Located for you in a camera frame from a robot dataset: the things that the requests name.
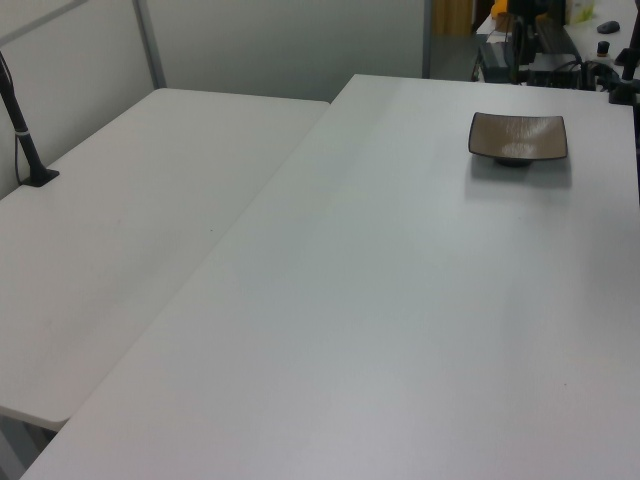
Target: gray wall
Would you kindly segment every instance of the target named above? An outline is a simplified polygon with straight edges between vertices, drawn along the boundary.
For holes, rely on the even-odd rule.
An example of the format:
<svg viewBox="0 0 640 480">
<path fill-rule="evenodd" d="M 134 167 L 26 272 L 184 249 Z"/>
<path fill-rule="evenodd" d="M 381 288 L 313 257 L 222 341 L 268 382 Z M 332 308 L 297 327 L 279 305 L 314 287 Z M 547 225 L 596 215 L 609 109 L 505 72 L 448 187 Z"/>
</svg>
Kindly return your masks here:
<svg viewBox="0 0 640 480">
<path fill-rule="evenodd" d="M 45 165 L 153 90 L 131 0 L 89 0 L 0 48 Z M 0 198 L 17 187 L 13 151 L 3 105 Z"/>
<path fill-rule="evenodd" d="M 422 76 L 425 0 L 140 3 L 172 88 L 332 101 L 356 73 Z"/>
</svg>

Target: white table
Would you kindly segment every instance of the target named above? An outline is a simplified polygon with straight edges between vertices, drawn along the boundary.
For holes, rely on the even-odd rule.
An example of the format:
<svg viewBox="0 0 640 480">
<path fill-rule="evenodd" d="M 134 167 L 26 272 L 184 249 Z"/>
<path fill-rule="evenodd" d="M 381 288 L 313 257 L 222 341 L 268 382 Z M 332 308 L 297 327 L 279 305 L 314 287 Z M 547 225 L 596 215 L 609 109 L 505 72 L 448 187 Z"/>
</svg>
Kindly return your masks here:
<svg viewBox="0 0 640 480">
<path fill-rule="evenodd" d="M 609 54 L 612 59 L 615 59 L 622 49 L 629 46 L 637 12 L 638 9 L 634 0 L 596 0 L 594 18 L 587 22 L 567 25 L 565 29 L 583 60 L 596 58 L 598 42 L 603 40 L 611 44 Z M 620 31 L 609 35 L 598 33 L 596 30 L 598 25 L 609 20 L 618 21 L 620 23 Z M 488 42 L 504 41 L 505 34 L 495 31 L 495 28 L 496 21 L 489 15 L 482 25 L 478 27 L 476 34 L 488 35 Z M 623 67 L 612 66 L 616 72 L 622 74 Z M 635 78 L 640 79 L 640 69 L 636 70 Z"/>
<path fill-rule="evenodd" d="M 0 202 L 0 414 L 58 429 L 327 104 L 159 90 Z"/>
<path fill-rule="evenodd" d="M 357 76 L 24 480 L 634 478 L 638 245 L 630 108 Z"/>
</svg>

